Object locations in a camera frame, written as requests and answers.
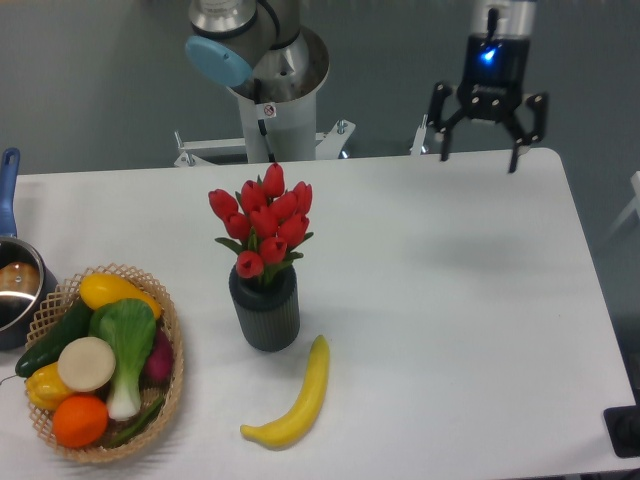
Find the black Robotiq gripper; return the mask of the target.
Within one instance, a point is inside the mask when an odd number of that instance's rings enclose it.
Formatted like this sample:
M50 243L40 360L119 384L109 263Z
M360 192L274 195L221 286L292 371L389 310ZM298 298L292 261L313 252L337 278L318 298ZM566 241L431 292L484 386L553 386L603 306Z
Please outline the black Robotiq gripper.
M545 138L549 94L540 92L522 97L529 47L530 41L526 37L468 37L460 84L436 83L429 104L427 125L442 137L442 162L449 159L454 127L465 117L502 122L513 141L509 173L516 172L521 155ZM445 101L453 95L460 107L445 119ZM528 127L517 115L516 109L520 105L531 114Z

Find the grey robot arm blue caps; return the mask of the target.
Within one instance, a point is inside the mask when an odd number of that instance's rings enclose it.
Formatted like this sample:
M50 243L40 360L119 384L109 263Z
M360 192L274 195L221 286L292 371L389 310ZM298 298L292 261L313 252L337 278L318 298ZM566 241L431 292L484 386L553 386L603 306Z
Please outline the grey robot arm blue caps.
M509 170L516 171L547 126L548 94L523 90L535 13L533 1L476 2L461 81L434 85L411 154L424 152L433 131L447 160L460 121L500 124L513 141ZM355 126L340 120L326 134L316 130L316 95L329 57L321 38L301 24L299 2L194 1L189 20L186 56L237 99L249 162L343 157Z

